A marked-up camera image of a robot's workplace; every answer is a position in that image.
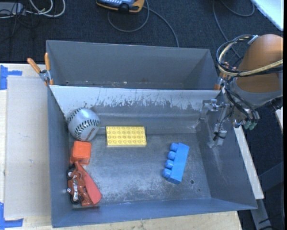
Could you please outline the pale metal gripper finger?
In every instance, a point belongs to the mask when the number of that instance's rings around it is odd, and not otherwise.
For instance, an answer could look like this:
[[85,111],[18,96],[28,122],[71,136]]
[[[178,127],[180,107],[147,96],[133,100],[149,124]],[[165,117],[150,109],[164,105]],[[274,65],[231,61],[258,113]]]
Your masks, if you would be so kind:
[[203,100],[200,110],[200,120],[208,124],[209,113],[216,112],[217,110],[217,99]]
[[210,141],[210,147],[214,148],[217,146],[222,146],[224,143],[224,140],[227,135],[227,130],[225,130],[222,125],[215,125],[212,135],[211,135],[211,141]]

